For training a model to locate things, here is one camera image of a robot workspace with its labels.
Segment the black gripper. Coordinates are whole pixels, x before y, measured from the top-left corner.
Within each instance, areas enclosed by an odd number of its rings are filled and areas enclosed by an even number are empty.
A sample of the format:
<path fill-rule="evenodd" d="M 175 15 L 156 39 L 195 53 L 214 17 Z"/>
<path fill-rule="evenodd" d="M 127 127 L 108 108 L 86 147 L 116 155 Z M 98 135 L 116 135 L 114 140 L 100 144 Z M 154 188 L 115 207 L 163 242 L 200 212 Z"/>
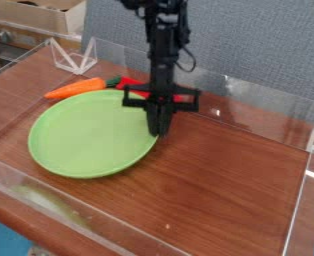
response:
<path fill-rule="evenodd" d="M 154 91 L 150 84 L 127 84 L 123 87 L 124 97 L 123 105 L 127 107 L 139 107 L 147 111 L 148 129 L 152 136 L 166 136 L 172 122 L 174 111 L 198 112 L 199 97 L 202 91 L 172 84 L 170 89 L 162 92 Z M 131 98 L 130 93 L 146 92 L 147 98 Z M 179 101 L 178 96 L 192 96 L 192 102 Z M 159 106 L 162 107 L 159 123 Z"/>

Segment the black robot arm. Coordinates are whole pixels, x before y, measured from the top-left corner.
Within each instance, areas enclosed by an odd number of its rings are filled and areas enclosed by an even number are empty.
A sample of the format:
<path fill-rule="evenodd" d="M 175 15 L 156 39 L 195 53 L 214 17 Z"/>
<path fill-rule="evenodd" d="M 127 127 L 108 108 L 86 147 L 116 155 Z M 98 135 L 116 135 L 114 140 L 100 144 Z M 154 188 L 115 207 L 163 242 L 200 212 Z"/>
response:
<path fill-rule="evenodd" d="M 126 85 L 123 105 L 142 107 L 147 112 L 148 130 L 152 136 L 166 136 L 172 116 L 178 111 L 199 111 L 200 91 L 179 86 L 174 81 L 179 64 L 179 51 L 195 57 L 186 45 L 190 43 L 188 0 L 119 0 L 146 22 L 150 82 Z"/>

